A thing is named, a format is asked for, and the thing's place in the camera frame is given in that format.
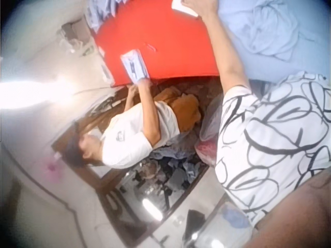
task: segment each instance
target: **red board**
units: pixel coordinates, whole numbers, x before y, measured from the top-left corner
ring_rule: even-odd
[[[199,18],[173,10],[172,0],[130,0],[95,36],[115,86],[130,83],[120,56],[139,49],[155,79],[218,75],[207,30]]]

